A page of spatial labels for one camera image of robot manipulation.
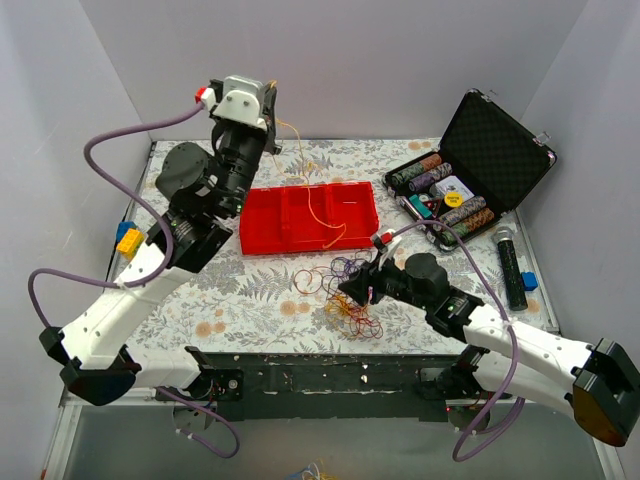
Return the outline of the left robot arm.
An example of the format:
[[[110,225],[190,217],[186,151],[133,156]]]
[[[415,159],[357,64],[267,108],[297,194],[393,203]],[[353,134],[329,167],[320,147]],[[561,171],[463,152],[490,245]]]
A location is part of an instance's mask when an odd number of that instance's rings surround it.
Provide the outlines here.
[[[274,83],[242,76],[212,80],[195,111],[213,120],[211,146],[183,142],[166,156],[156,186],[164,213],[133,247],[124,271],[102,283],[102,294],[65,326],[46,326],[40,342],[61,367],[67,390],[103,406],[134,388],[178,399],[237,401],[244,374],[216,366],[195,347],[135,349],[128,340],[170,294],[197,275],[231,237],[264,154],[276,155]]]

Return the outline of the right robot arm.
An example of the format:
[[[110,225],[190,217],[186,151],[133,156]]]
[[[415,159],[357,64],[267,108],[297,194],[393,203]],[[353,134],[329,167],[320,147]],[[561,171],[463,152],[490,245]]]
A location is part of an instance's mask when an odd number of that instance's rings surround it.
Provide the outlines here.
[[[414,254],[404,268],[391,259],[365,262],[338,288],[360,306],[390,297],[419,308],[433,330],[466,344],[452,373],[464,397],[483,390],[522,397],[572,417],[614,447],[627,444],[639,420],[639,370],[619,343],[586,343],[504,320],[451,286],[432,254]]]

